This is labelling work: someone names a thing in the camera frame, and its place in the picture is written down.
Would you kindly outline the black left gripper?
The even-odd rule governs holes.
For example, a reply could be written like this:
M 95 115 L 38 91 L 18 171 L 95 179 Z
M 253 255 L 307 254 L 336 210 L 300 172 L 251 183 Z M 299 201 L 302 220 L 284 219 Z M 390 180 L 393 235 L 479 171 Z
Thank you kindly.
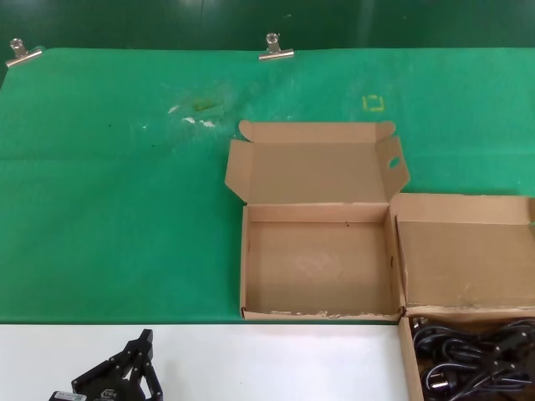
M 55 391 L 49 401 L 163 401 L 164 393 L 152 366 L 153 331 L 144 329 L 124 349 L 75 378 L 72 390 Z M 141 387 L 146 381 L 150 397 Z

